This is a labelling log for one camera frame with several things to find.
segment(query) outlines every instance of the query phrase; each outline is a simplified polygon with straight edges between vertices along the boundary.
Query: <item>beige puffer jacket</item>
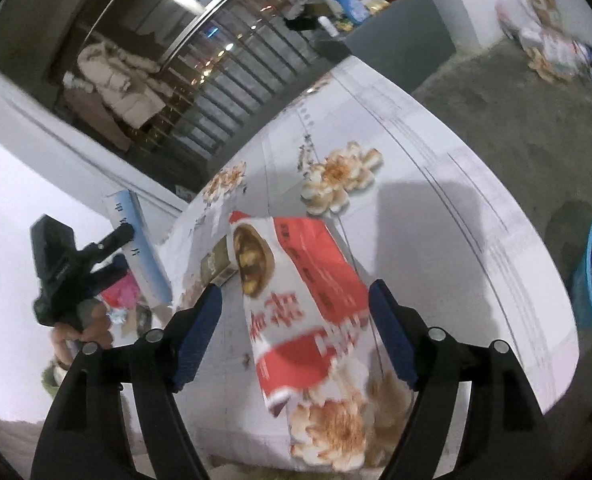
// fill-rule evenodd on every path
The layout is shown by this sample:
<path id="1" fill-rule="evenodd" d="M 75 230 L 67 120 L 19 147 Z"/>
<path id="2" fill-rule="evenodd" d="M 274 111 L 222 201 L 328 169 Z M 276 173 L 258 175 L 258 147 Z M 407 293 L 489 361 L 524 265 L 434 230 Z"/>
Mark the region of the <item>beige puffer jacket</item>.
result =
<path id="1" fill-rule="evenodd" d="M 160 67 L 151 59 L 129 54 L 105 43 L 86 46 L 78 54 L 78 68 L 96 85 L 103 101 L 129 126 L 140 128 L 165 107 L 155 91 L 172 97 L 172 89 L 150 74 Z"/>

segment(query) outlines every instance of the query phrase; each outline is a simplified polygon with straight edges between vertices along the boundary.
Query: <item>hand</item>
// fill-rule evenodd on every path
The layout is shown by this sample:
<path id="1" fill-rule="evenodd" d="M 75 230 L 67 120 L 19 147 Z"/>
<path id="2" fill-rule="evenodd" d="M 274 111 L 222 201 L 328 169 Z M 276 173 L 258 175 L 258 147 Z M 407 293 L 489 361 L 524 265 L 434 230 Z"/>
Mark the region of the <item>hand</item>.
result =
<path id="1" fill-rule="evenodd" d="M 93 341 L 103 349 L 112 347 L 114 338 L 109 332 L 112 322 L 107 317 L 107 309 L 104 303 L 98 302 L 92 310 L 91 319 L 92 323 L 83 332 L 79 332 L 66 323 L 56 323 L 54 325 L 52 329 L 54 355 L 66 368 L 69 368 L 74 361 L 67 346 L 67 341 L 81 341 L 83 343 Z"/>

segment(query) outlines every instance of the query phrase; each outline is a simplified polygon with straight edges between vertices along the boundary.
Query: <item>floor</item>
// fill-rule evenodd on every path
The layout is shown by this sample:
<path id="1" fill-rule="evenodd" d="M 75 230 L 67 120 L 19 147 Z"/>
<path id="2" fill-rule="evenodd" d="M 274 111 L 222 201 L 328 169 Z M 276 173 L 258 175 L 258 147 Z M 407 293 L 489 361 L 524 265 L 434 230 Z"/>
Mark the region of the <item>floor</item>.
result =
<path id="1" fill-rule="evenodd" d="M 545 240 L 564 280 L 592 222 L 592 82 L 547 83 L 510 42 L 453 59 L 415 93 L 496 173 Z M 592 452 L 592 331 L 572 387 L 548 413 L 563 473 Z"/>

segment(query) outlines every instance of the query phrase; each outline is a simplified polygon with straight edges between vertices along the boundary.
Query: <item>brown fabric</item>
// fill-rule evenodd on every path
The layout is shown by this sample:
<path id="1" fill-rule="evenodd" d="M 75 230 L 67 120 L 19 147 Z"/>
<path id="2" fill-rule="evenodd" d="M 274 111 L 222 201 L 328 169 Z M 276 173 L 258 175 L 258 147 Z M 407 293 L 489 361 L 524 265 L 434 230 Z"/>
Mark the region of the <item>brown fabric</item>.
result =
<path id="1" fill-rule="evenodd" d="M 71 88 L 63 92 L 63 97 L 81 120 L 89 124 L 116 148 L 122 152 L 126 152 L 130 148 L 132 140 L 118 127 L 112 115 L 103 105 L 103 99 L 98 92 L 88 94 L 80 88 Z"/>

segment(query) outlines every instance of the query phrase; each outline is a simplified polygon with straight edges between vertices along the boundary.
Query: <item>white bottle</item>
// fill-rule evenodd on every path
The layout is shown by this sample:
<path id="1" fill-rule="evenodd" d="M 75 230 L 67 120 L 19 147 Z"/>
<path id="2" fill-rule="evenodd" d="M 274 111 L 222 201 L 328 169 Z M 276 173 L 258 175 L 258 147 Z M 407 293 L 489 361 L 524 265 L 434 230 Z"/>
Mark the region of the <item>white bottle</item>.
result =
<path id="1" fill-rule="evenodd" d="M 327 16 L 319 17 L 318 22 L 320 23 L 320 26 L 323 27 L 332 38 L 337 38 L 338 36 L 340 36 L 340 32 Z"/>

